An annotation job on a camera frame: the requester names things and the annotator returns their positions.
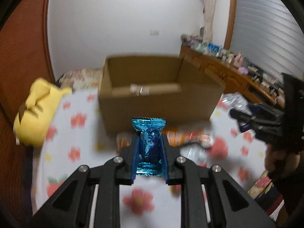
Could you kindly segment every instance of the white wall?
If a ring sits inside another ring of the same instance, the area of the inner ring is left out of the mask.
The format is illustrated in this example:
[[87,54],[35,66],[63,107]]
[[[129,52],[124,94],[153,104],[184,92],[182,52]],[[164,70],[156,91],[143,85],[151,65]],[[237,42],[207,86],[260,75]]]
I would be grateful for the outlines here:
[[[48,40],[55,78],[102,67],[107,55],[179,54],[182,33],[199,33],[200,0],[50,0]],[[159,36],[150,36],[150,30]]]
[[230,0],[216,0],[213,21],[213,43],[224,45],[230,10]]

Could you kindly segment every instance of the blue package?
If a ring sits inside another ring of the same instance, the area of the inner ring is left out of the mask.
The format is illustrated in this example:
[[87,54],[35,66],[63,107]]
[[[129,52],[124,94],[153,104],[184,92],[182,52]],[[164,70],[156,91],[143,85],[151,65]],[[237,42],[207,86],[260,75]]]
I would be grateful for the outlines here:
[[140,133],[139,164],[136,173],[163,176],[160,133],[166,125],[166,120],[139,117],[132,119],[132,125]]

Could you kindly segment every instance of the stuffed animal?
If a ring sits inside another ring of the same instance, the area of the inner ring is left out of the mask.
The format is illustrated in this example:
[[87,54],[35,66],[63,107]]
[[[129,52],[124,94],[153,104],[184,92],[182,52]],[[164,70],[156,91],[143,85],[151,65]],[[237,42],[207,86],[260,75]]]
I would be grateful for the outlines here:
[[41,147],[60,99],[71,92],[71,88],[60,89],[43,78],[35,80],[14,121],[19,141]]

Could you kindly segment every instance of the window blind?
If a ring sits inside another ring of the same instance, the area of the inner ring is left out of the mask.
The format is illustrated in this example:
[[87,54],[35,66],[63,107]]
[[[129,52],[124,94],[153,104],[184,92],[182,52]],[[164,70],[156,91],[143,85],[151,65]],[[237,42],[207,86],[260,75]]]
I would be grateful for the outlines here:
[[304,34],[281,0],[237,0],[230,49],[280,81],[304,72]]

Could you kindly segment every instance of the cardboard box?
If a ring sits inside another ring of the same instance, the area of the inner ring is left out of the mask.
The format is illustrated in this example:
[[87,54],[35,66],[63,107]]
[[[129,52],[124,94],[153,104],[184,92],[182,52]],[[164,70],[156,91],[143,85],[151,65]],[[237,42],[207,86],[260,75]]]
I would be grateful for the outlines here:
[[[136,84],[149,90],[130,92]],[[225,85],[212,74],[179,57],[108,57],[98,90],[100,109],[108,133],[134,131],[135,116],[165,118],[174,126],[209,120]]]

